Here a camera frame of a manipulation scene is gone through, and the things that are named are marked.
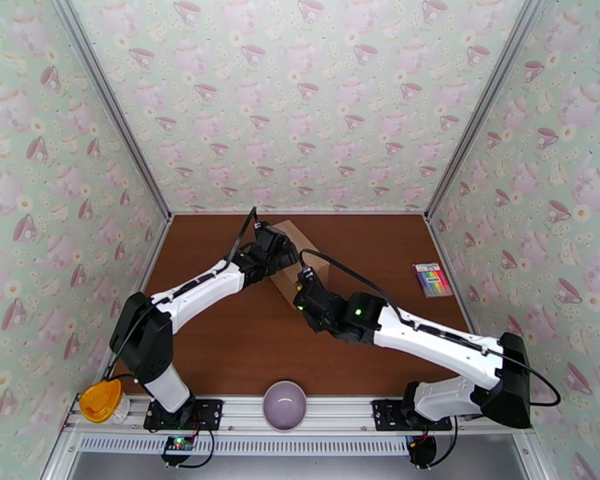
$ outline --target brown box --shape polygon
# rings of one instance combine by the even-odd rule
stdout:
[[[298,252],[302,249],[318,250],[290,220],[285,220],[274,226],[277,229],[282,230],[289,237],[295,244]],[[302,259],[305,261],[305,264],[313,267],[315,273],[326,286],[329,278],[329,263],[315,255],[304,254]],[[298,281],[298,273],[301,270],[302,266],[300,265],[300,262],[296,262],[292,266],[282,269],[270,277],[271,281],[273,281],[278,290],[282,293],[282,296],[284,296],[292,306],[294,305],[295,295],[298,293],[296,282]]]

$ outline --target wall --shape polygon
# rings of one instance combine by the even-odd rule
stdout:
[[[46,0],[0,0],[0,478],[36,478],[162,216]]]
[[[550,0],[434,222],[481,332],[563,394],[533,411],[561,477],[600,478],[600,0]]]
[[[524,0],[73,0],[173,211],[422,211]]]

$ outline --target teapot pattern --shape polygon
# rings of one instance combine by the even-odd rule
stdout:
[[[114,1],[94,4],[98,28],[130,38],[142,17]],[[0,0],[0,478],[42,473],[162,222],[81,66],[49,0]],[[127,96],[160,110],[169,88]]]
[[[74,6],[172,210],[259,201],[262,211],[419,212],[523,2]],[[516,114],[507,125],[520,123]],[[207,177],[218,166],[232,168],[221,185]],[[384,166],[390,176],[375,186],[370,168]],[[301,186],[287,177],[299,167],[310,174]],[[262,191],[263,179],[276,191]]]
[[[562,394],[531,408],[557,478],[600,478],[600,0],[549,1],[487,120],[435,233],[478,330]]]

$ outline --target wooden table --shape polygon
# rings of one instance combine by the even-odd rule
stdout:
[[[425,299],[411,269],[438,255],[422,218],[406,215],[266,215],[290,219],[321,251],[376,282],[396,304],[441,324],[466,330],[454,297]],[[175,218],[146,292],[169,289],[226,255],[243,215]],[[244,242],[253,239],[249,230]],[[348,298],[366,290],[335,268],[329,288]],[[307,394],[401,396],[410,381],[454,374],[430,362],[378,346],[348,345],[315,334],[266,279],[225,298],[174,337],[174,364],[195,394],[264,394],[277,380]]]

